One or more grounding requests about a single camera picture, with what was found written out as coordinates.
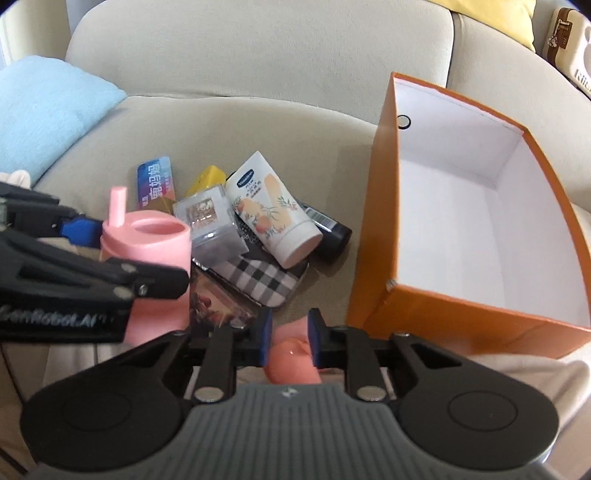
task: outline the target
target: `yellow package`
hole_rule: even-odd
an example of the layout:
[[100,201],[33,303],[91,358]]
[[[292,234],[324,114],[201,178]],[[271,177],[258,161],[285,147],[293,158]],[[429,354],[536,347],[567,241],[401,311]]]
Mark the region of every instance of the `yellow package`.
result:
[[222,187],[226,184],[227,175],[214,165],[208,166],[201,172],[201,175],[197,177],[197,180],[193,182],[191,188],[189,188],[186,197],[195,195],[197,192],[207,190],[214,185],[221,185]]

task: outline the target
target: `checkered fabric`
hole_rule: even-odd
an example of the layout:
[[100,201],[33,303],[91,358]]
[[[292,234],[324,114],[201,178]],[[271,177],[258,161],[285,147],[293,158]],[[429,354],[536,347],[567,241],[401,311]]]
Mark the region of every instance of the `checkered fabric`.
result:
[[270,263],[243,257],[232,258],[210,270],[241,293],[269,308],[283,305],[303,278],[303,275],[298,278]]

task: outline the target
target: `light blue pillow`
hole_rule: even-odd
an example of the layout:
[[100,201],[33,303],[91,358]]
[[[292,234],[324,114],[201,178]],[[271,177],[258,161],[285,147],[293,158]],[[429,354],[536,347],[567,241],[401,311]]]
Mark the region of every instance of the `light blue pillow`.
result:
[[36,182],[126,93],[68,63],[26,57],[0,70],[0,171]]

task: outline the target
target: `white bag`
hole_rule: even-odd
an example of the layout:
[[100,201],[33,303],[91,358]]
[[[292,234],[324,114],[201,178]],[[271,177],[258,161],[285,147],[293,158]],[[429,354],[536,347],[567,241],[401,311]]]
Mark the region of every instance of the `white bag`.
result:
[[543,57],[591,98],[591,22],[573,8],[557,8]]

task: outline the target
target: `clear plastic box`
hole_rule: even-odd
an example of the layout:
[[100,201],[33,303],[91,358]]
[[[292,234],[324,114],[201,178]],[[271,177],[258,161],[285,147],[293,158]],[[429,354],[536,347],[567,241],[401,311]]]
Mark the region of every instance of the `clear plastic box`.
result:
[[191,254],[204,267],[248,252],[221,185],[175,203],[174,216],[191,227]]

